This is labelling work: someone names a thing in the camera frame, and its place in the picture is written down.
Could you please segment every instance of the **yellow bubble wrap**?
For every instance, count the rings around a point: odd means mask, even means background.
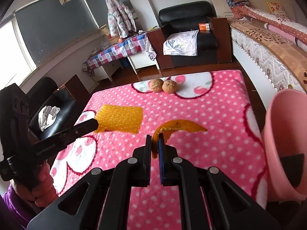
[[[105,104],[96,114],[95,119],[99,123],[96,133],[109,130],[137,134],[143,120],[143,109]]]

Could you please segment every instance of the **pillow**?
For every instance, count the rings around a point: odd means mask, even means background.
[[[232,13],[233,13],[233,18],[235,19],[241,19],[245,16],[244,13],[241,11],[240,6],[234,7],[232,9]]]
[[[282,16],[284,18],[289,19],[287,16],[287,13],[285,12],[284,8],[280,3],[276,2],[267,2],[267,5],[269,6],[271,12],[276,16]]]
[[[234,8],[234,7],[237,7],[237,6],[249,6],[249,7],[252,7],[251,3],[249,2],[249,0],[226,0],[229,7],[231,8],[231,10]]]

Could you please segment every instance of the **pink bedspread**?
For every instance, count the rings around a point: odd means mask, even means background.
[[[260,205],[267,195],[266,162],[260,132],[238,70],[172,76],[179,83],[176,94],[149,93],[148,81],[95,93],[77,123],[93,118],[103,104],[143,107],[138,134],[90,133],[59,153],[51,169],[60,195],[94,167],[115,167],[145,145],[162,123],[189,119],[207,132],[172,135],[168,144],[195,166],[219,167]],[[181,229],[177,187],[160,185],[158,160],[152,160],[148,188],[132,188],[128,229]]]

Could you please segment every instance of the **checkered tablecloth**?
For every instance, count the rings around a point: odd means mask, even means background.
[[[154,51],[146,34],[130,37],[123,43],[112,45],[106,50],[89,58],[83,63],[83,71],[89,73],[91,70],[100,67],[105,63],[124,58],[141,51],[146,51],[151,60],[156,58],[156,52]]]

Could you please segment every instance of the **orange peel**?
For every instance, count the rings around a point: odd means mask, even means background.
[[[164,143],[168,141],[176,131],[184,130],[187,132],[198,132],[198,131],[207,131],[205,127],[202,127],[198,123],[195,123],[191,120],[179,119],[179,120],[170,120],[162,125],[160,125],[153,134],[151,152],[153,159],[158,158],[158,139],[159,134],[163,133]]]

